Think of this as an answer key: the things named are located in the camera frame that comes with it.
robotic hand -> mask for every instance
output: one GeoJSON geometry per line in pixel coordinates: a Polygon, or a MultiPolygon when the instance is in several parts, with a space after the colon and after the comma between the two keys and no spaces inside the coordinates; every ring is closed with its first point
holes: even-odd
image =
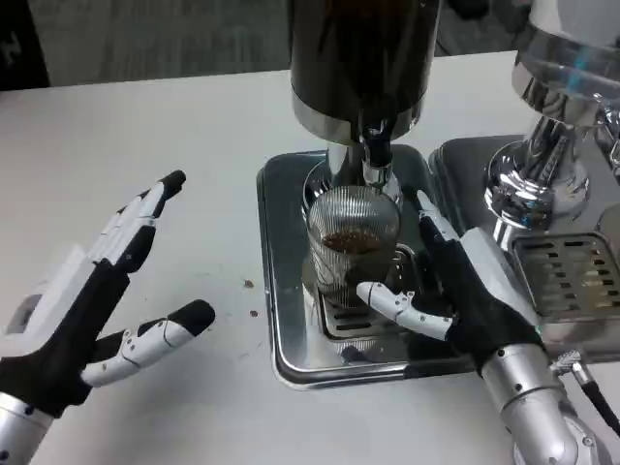
{"type": "Polygon", "coordinates": [[[85,253],[74,246],[44,289],[19,306],[0,337],[0,463],[28,463],[55,419],[92,388],[127,378],[203,332],[215,319],[196,300],[166,318],[97,339],[140,269],[175,171],[117,211],[85,253]]]}
{"type": "MultiPolygon", "coordinates": [[[[381,283],[360,283],[359,297],[401,326],[472,357],[512,434],[516,464],[611,465],[605,445],[577,417],[558,380],[573,371],[582,386],[601,394],[583,360],[570,353],[550,366],[536,331],[538,316],[493,239],[478,228],[459,238],[424,193],[418,192],[418,202],[421,237],[452,318],[420,311],[414,293],[395,295],[381,283]]],[[[595,406],[620,431],[601,395],[595,406]]]]}

table surface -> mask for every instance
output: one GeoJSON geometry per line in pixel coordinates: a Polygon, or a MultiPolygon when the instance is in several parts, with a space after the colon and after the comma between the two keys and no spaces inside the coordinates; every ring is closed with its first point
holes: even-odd
{"type": "MultiPolygon", "coordinates": [[[[428,155],[449,139],[524,132],[533,113],[512,92],[512,62],[510,52],[436,59],[421,121],[401,141],[428,155]]],[[[295,120],[288,72],[0,94],[0,319],[56,246],[90,245],[112,211],[176,169],[187,183],[105,333],[195,298],[217,312],[191,345],[68,409],[34,463],[511,463],[475,374],[310,392],[273,375],[256,175],[274,155],[323,147],[295,120]]],[[[593,372],[620,412],[620,365],[593,372]]]]}

floor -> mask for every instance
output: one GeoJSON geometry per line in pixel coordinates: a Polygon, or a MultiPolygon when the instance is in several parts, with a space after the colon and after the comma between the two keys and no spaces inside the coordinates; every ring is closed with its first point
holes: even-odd
{"type": "MultiPolygon", "coordinates": [[[[30,0],[52,85],[288,68],[286,3],[30,0]]],[[[460,21],[448,9],[439,38],[437,54],[495,51],[513,42],[496,20],[460,21]]]]}

chrome metal part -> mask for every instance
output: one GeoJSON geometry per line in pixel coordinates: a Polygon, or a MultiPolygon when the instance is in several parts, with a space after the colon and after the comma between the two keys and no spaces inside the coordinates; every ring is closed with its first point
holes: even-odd
{"type": "Polygon", "coordinates": [[[5,457],[0,458],[2,463],[29,463],[52,422],[52,417],[0,393],[0,456],[5,457]]]}
{"type": "Polygon", "coordinates": [[[573,372],[573,365],[582,361],[581,352],[577,349],[572,349],[565,354],[558,356],[557,360],[551,363],[549,370],[555,376],[566,375],[573,372]]]}
{"type": "Polygon", "coordinates": [[[341,145],[335,142],[327,144],[327,165],[331,174],[331,185],[337,186],[361,186],[362,159],[364,149],[361,144],[341,145]]]}
{"type": "Polygon", "coordinates": [[[503,348],[484,365],[480,374],[500,412],[517,397],[534,390],[562,389],[548,369],[547,355],[532,344],[503,348]]]}
{"type": "MultiPolygon", "coordinates": [[[[293,94],[293,111],[297,121],[311,134],[341,145],[356,145],[359,143],[357,135],[352,135],[352,126],[349,121],[333,118],[307,106],[298,96],[293,94]]],[[[391,138],[398,139],[407,134],[418,122],[422,100],[413,107],[401,111],[396,118],[396,124],[391,138]]]]}
{"type": "Polygon", "coordinates": [[[601,121],[601,126],[594,132],[594,139],[616,181],[620,183],[620,110],[604,108],[601,121]]]}
{"type": "Polygon", "coordinates": [[[502,421],[527,464],[573,465],[577,443],[561,412],[562,384],[535,345],[513,345],[492,357],[480,372],[502,421]]]}
{"type": "Polygon", "coordinates": [[[538,79],[517,55],[517,63],[512,70],[512,87],[517,95],[538,113],[568,125],[596,127],[601,102],[592,96],[566,94],[551,83],[538,79]]]}
{"type": "MultiPolygon", "coordinates": [[[[299,198],[308,172],[325,155],[272,158],[258,178],[272,362],[279,378],[294,388],[311,389],[471,370],[470,360],[457,356],[446,343],[385,325],[369,309],[345,315],[317,298],[299,198]]],[[[416,189],[433,197],[428,167],[415,149],[395,145],[393,170],[405,198],[416,189]]],[[[417,211],[409,201],[402,205],[399,243],[414,256],[422,247],[417,211]]],[[[436,283],[428,282],[428,274],[420,270],[416,261],[413,267],[397,266],[391,279],[401,286],[413,283],[417,293],[436,292],[436,283]]]]}
{"type": "Polygon", "coordinates": [[[584,132],[541,117],[524,141],[502,147],[488,168],[484,199],[513,228],[548,230],[576,218],[588,200],[589,178],[579,160],[584,132]]]}
{"type": "Polygon", "coordinates": [[[392,177],[391,164],[382,167],[373,167],[365,160],[362,162],[364,173],[364,184],[371,187],[383,189],[392,177]]]}
{"type": "MultiPolygon", "coordinates": [[[[573,462],[573,465],[613,465],[609,450],[594,431],[574,413],[564,410],[563,415],[566,425],[573,436],[574,443],[577,446],[577,459],[573,462]]],[[[541,434],[547,439],[547,431],[541,431],[541,434]]],[[[523,458],[516,444],[514,445],[512,453],[514,465],[532,465],[532,462],[528,462],[523,458]]],[[[550,465],[550,463],[556,463],[550,462],[548,458],[549,457],[543,457],[543,462],[541,462],[541,464],[550,465]]]]}

drip tray grille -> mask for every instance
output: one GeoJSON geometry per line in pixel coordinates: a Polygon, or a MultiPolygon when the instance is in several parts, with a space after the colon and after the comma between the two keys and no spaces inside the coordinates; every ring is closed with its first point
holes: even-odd
{"type": "Polygon", "coordinates": [[[340,309],[320,299],[325,335],[331,339],[384,336],[403,332],[403,328],[368,306],[340,309]]]}
{"type": "Polygon", "coordinates": [[[600,235],[520,237],[513,253],[542,316],[552,321],[620,316],[620,271],[600,235]]]}

